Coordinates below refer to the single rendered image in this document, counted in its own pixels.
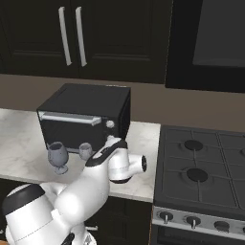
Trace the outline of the black toaster oven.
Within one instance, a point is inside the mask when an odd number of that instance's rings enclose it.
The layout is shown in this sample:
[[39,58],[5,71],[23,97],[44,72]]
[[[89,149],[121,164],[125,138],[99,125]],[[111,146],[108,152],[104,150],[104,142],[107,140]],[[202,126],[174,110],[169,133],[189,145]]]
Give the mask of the black toaster oven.
[[[131,91],[129,87],[65,83],[37,109],[46,146],[62,142],[68,152],[78,153],[82,143],[93,151],[104,146],[108,136],[126,138],[130,125]],[[40,120],[39,112],[57,112],[101,117],[91,124]],[[115,127],[106,127],[114,121]]]

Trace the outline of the dark upper cupboard door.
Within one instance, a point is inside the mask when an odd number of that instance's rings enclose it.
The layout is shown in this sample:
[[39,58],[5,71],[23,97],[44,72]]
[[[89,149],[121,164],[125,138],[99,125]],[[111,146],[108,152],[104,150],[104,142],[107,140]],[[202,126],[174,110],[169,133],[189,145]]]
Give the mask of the dark upper cupboard door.
[[84,79],[161,84],[165,81],[173,0],[71,0],[82,8]]
[[0,0],[3,62],[7,74],[66,77],[58,9],[65,7],[69,33],[69,0]]

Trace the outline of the black gas stove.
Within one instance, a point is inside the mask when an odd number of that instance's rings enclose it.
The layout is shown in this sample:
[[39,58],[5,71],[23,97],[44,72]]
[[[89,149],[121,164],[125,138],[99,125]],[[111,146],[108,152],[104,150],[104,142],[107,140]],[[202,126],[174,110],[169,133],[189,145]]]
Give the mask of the black gas stove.
[[[159,212],[170,212],[167,224]],[[196,216],[193,230],[186,221]],[[227,233],[215,221],[230,225]],[[160,130],[150,245],[245,245],[245,133]]]

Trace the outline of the dark lower cupboard door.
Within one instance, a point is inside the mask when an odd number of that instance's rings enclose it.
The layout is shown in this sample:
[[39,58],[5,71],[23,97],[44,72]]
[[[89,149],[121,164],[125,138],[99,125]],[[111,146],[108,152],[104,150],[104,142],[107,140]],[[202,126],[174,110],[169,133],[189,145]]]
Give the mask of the dark lower cupboard door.
[[152,205],[109,196],[85,225],[98,245],[148,245]]

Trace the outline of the dark range hood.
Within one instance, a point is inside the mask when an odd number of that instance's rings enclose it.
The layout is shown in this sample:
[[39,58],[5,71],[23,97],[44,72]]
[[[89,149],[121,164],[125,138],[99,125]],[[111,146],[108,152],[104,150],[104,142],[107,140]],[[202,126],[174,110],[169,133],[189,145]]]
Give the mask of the dark range hood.
[[173,0],[166,87],[245,93],[245,0]]

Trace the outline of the dark cupboard door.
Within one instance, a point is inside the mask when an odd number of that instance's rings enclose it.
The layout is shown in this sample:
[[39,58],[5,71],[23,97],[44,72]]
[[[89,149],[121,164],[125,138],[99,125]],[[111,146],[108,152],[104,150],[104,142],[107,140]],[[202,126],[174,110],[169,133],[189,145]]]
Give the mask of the dark cupboard door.
[[173,0],[71,0],[82,8],[84,79],[161,84],[165,81]]
[[98,245],[148,245],[152,205],[109,196],[85,225]]
[[7,74],[66,77],[58,9],[65,7],[69,33],[69,0],[0,0],[3,62]]

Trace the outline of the grey wine glass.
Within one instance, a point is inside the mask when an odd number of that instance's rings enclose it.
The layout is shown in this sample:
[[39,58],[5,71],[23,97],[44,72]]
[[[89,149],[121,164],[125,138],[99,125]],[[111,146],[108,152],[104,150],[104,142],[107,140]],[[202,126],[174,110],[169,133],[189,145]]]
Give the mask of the grey wine glass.
[[78,148],[79,157],[87,161],[93,154],[92,146],[89,143],[82,143]]
[[62,142],[54,142],[48,146],[48,161],[55,168],[58,175],[68,171],[66,166],[69,154]]

